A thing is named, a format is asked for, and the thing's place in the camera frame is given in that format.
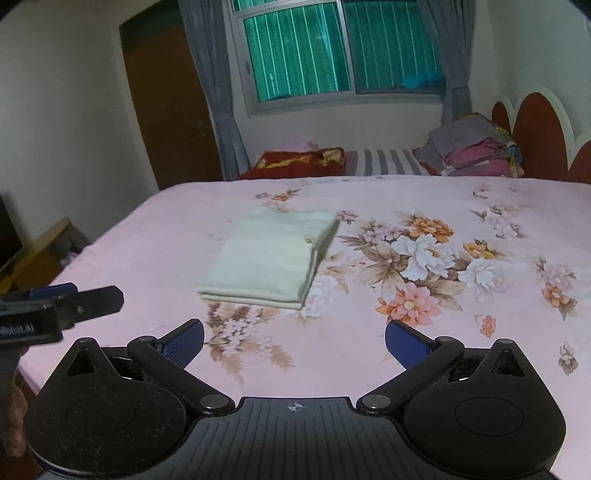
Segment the person's left hand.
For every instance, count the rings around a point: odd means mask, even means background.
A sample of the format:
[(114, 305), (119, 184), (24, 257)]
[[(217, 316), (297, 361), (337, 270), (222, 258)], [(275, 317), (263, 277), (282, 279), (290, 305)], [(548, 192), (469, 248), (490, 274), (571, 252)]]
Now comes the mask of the person's left hand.
[(26, 452), (24, 418), (28, 404), (15, 378), (20, 358), (27, 351), (27, 346), (1, 350), (1, 443), (6, 455), (13, 458)]

